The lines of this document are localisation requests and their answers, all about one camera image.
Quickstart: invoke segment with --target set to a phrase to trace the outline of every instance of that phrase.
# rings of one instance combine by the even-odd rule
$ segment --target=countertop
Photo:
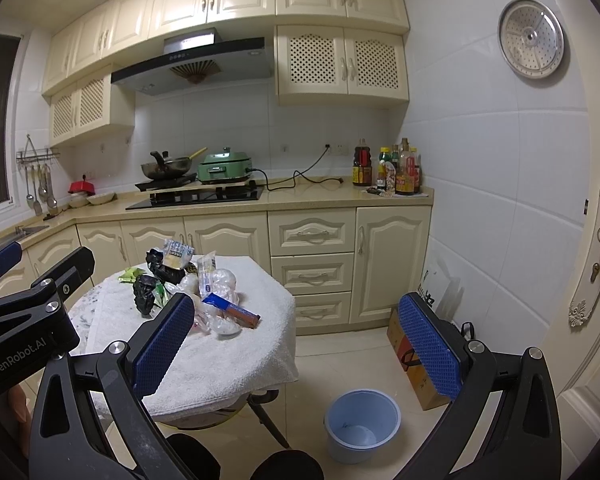
[[[87,205],[78,209],[68,209],[51,220],[33,219],[27,226],[48,225],[49,228],[20,240],[23,249],[76,224],[92,222],[116,222],[131,219],[169,218],[208,214],[248,213],[256,211],[284,211],[298,209],[322,209],[341,207],[377,207],[400,205],[433,205],[433,189],[422,187],[428,196],[382,197],[367,193],[349,182],[339,184],[298,184],[293,189],[280,189],[262,192],[259,200],[229,202],[204,205],[185,205],[126,211],[128,206],[147,198],[145,193],[130,192],[120,194],[116,200],[103,205]]]

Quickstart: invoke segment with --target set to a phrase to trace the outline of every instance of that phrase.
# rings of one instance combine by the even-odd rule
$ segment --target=white bowl
[[[115,193],[101,193],[100,195],[93,195],[87,198],[93,205],[106,204],[111,202],[116,197]]]
[[[74,193],[74,195],[71,197],[71,200],[69,200],[69,205],[74,209],[78,209],[79,207],[85,206],[88,203],[89,200],[87,199],[86,193]]]

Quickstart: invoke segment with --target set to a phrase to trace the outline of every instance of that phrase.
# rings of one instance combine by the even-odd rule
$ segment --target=drawer
[[[355,209],[315,209],[269,213],[271,256],[353,252]]]
[[[335,325],[349,322],[350,292],[296,296],[296,326]]]
[[[272,256],[271,274],[294,296],[349,292],[353,253]]]

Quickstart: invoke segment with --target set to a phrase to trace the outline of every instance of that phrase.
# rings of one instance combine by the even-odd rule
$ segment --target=human hand
[[[27,408],[27,396],[19,384],[9,390],[9,407],[20,423],[19,443],[22,454],[29,457],[29,439],[31,437],[31,414]]]

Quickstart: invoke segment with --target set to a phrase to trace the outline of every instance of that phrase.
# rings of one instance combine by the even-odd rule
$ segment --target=perforated metal plate
[[[524,77],[540,79],[555,71],[564,54],[560,23],[535,0],[513,0],[498,23],[500,49],[510,67]]]

